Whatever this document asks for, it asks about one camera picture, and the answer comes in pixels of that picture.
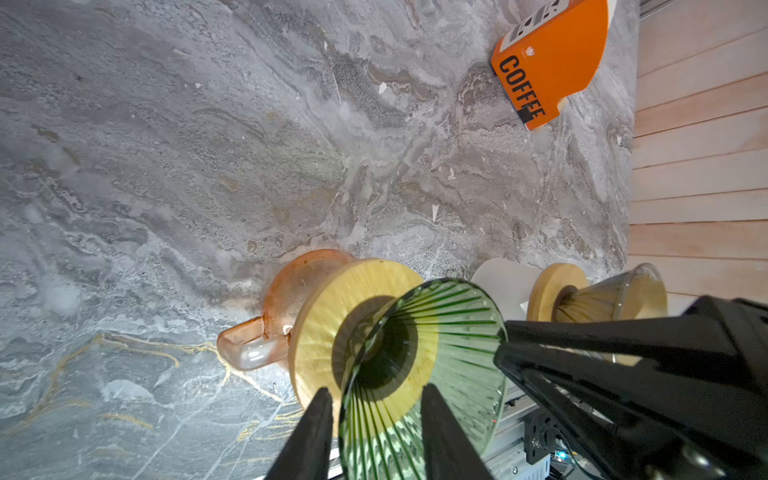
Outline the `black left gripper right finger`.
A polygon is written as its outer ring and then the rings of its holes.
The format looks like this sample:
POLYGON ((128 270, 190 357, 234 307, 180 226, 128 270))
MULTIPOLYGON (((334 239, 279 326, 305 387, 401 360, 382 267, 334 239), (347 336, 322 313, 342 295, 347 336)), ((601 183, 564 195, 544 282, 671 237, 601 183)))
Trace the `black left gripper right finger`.
POLYGON ((428 479, 492 479, 490 471, 433 384, 423 388, 421 419, 428 479))

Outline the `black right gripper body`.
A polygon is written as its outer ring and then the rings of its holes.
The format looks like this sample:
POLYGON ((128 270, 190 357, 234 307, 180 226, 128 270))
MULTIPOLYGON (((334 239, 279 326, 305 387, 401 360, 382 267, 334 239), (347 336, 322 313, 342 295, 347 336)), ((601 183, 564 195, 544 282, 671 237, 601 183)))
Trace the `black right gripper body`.
POLYGON ((766 304, 744 298, 727 300, 702 296, 684 314, 713 320, 745 360, 767 359, 766 304))

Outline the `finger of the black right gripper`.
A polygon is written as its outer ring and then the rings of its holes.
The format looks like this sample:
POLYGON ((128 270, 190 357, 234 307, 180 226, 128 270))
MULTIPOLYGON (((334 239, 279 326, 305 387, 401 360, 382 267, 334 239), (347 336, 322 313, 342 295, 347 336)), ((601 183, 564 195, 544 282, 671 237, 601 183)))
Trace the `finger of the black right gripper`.
POLYGON ((674 317, 590 324, 512 321, 510 341, 502 345, 502 370, 532 364, 525 346, 555 346, 600 353, 618 353, 671 360, 688 357, 727 369, 742 367, 750 375, 765 375, 767 359, 745 360, 727 334, 706 317, 674 317))
POLYGON ((494 363, 607 479, 767 476, 762 395, 539 345, 504 344, 494 363))

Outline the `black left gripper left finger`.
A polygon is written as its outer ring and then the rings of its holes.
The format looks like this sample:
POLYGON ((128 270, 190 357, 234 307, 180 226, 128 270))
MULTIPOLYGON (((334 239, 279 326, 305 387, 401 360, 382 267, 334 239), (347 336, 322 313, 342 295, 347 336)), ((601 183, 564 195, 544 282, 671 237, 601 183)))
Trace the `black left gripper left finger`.
POLYGON ((322 387, 314 395, 265 479, 326 480, 332 433, 332 396, 326 387, 322 387))

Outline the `green glass dripper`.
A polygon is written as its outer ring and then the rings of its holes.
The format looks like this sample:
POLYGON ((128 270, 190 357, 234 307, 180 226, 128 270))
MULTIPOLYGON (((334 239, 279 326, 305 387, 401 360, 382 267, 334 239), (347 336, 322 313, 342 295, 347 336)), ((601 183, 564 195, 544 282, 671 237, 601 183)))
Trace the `green glass dripper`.
POLYGON ((421 396, 432 384, 463 433, 485 454, 507 379, 493 358, 507 334, 494 301, 456 278, 425 282, 362 325, 347 355, 338 435, 349 479, 423 479, 421 396))

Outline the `orange glass pitcher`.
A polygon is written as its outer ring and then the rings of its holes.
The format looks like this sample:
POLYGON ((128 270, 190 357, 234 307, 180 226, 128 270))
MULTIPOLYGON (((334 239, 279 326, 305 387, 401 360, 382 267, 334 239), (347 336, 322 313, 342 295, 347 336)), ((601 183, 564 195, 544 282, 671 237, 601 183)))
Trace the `orange glass pitcher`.
POLYGON ((304 303, 323 281, 354 259, 342 250, 320 249, 292 260, 270 285, 262 314, 219 334, 219 355, 240 371, 287 358, 291 331, 304 303))

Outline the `wooden ring dripper stand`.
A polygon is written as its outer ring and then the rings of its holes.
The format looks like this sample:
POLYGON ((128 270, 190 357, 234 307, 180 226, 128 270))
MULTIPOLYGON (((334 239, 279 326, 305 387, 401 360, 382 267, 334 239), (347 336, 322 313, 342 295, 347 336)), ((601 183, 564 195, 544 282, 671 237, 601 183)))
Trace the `wooden ring dripper stand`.
POLYGON ((531 290, 526 320, 557 323, 556 312, 563 299, 588 286, 586 274, 576 265, 556 263, 547 267, 531 290))

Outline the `frosted white mug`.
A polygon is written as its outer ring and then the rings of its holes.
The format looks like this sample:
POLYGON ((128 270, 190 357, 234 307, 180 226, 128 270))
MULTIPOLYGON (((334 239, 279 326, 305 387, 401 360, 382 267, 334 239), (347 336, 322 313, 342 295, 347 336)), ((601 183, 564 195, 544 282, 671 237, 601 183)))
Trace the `frosted white mug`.
POLYGON ((532 289, 542 271, 505 258, 480 265, 471 281, 495 302, 505 320, 525 321, 532 289))

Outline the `orange coffee filter box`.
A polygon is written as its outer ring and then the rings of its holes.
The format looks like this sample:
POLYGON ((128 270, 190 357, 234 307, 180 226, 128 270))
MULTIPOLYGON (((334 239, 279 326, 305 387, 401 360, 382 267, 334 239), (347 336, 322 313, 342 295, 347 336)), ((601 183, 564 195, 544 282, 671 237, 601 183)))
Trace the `orange coffee filter box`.
POLYGON ((602 60, 616 3, 550 0, 496 44, 491 66, 527 130, 557 118, 602 60))

